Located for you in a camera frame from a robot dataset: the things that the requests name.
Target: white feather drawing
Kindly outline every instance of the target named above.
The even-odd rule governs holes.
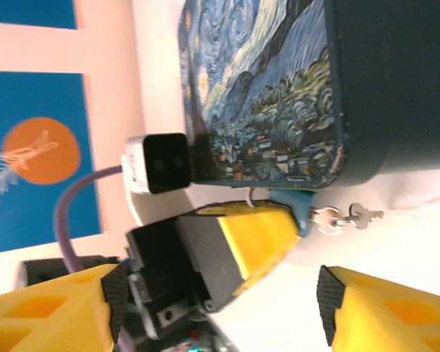
[[[18,170],[28,170],[28,160],[58,147],[49,142],[49,131],[43,130],[39,137],[27,147],[0,153],[0,196],[8,191],[8,185],[18,183]]]

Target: white table surface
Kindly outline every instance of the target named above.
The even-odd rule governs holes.
[[[95,166],[118,164],[127,137],[184,130],[176,46],[181,3],[143,0],[144,13],[139,12],[137,27],[142,53],[139,67],[131,1],[80,0],[84,28],[78,32],[16,31],[0,25],[0,70],[89,74]],[[121,177],[99,182],[105,232],[75,240],[79,254],[124,255],[123,233],[135,221],[123,189]],[[192,186],[187,195],[192,206],[198,207],[239,199],[243,192]],[[360,202],[385,210],[386,217],[365,231],[348,228],[337,237],[312,231],[275,271],[217,314],[216,321],[244,352],[328,351],[315,297],[322,264],[344,266],[440,295],[440,202],[416,210],[387,210],[438,196],[440,171],[378,176],[361,186],[321,192],[317,206],[346,209],[352,202]],[[144,223],[186,206],[176,205],[174,199],[187,200],[182,192],[152,199]],[[1,253],[0,293],[11,290],[19,260],[56,256],[59,250],[55,243]]]

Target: small key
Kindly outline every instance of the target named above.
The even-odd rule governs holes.
[[[342,220],[344,214],[335,207],[324,207],[320,209],[311,209],[311,221],[315,222],[318,230],[325,235],[335,236],[342,232],[343,226],[335,223],[336,220]]]
[[[382,219],[383,211],[370,211],[359,203],[353,203],[349,209],[350,223],[358,230],[365,230],[374,218]]]

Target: purple cable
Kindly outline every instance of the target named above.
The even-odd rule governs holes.
[[[54,208],[54,235],[57,243],[60,245],[65,266],[70,273],[83,270],[83,265],[81,264],[80,258],[76,256],[68,232],[67,214],[70,203],[84,187],[100,178],[119,174],[121,172],[122,167],[119,165],[85,175],[72,183],[57,201],[56,207]],[[119,345],[121,352],[135,352],[135,345],[133,344],[131,336],[123,327],[120,329],[117,344]]]

